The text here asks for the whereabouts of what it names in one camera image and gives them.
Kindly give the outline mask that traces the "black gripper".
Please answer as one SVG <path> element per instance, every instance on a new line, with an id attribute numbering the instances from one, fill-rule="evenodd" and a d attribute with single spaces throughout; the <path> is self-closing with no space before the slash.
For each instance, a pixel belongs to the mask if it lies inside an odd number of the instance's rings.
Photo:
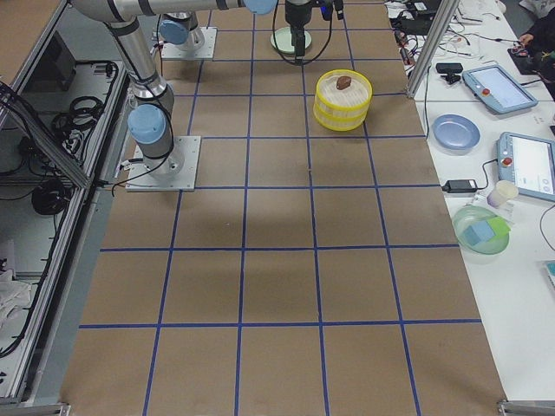
<path id="1" fill-rule="evenodd" d="M 343 20 L 344 18 L 343 0 L 319 0 L 318 7 L 323 20 L 331 20 L 333 14 L 336 14 L 338 20 Z"/>
<path id="2" fill-rule="evenodd" d="M 286 0 L 285 21 L 291 30 L 292 47 L 296 60 L 303 60 L 305 55 L 304 26 L 310 22 L 312 13 L 311 0 Z"/>

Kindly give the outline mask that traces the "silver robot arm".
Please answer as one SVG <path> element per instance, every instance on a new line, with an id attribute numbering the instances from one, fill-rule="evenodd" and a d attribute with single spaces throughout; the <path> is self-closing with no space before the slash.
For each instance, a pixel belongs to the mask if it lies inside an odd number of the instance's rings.
<path id="1" fill-rule="evenodd" d="M 343 19 L 342 1 L 286 1 L 284 17 L 287 26 L 271 30 L 271 46 L 281 57 L 287 55 L 303 64 L 306 49 L 311 45 L 310 33 L 305 26 L 312 11 L 319 9 L 322 19 L 331 23 L 334 17 Z M 159 16 L 155 30 L 155 47 L 162 59 L 192 61 L 212 59 L 218 30 L 199 25 L 192 11 L 167 13 Z"/>
<path id="2" fill-rule="evenodd" d="M 102 23 L 114 39 L 132 82 L 134 96 L 141 107 L 152 104 L 164 114 L 172 112 L 171 86 L 159 73 L 150 48 L 142 39 L 139 16 L 174 12 L 232 10 L 246 1 L 74 1 L 72 5 L 85 17 Z"/>

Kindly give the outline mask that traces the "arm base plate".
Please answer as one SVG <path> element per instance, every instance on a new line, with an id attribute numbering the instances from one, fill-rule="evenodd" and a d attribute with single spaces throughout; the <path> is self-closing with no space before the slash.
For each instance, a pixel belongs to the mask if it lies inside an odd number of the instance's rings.
<path id="1" fill-rule="evenodd" d="M 144 159 L 136 145 L 133 163 L 129 170 L 131 179 L 125 183 L 129 192 L 173 192 L 195 189 L 201 146 L 200 136 L 175 136 L 173 152 L 155 169 L 160 161 Z"/>
<path id="2" fill-rule="evenodd" d="M 204 61 L 214 57 L 218 29 L 197 27 L 183 43 L 165 40 L 162 58 L 168 61 Z"/>

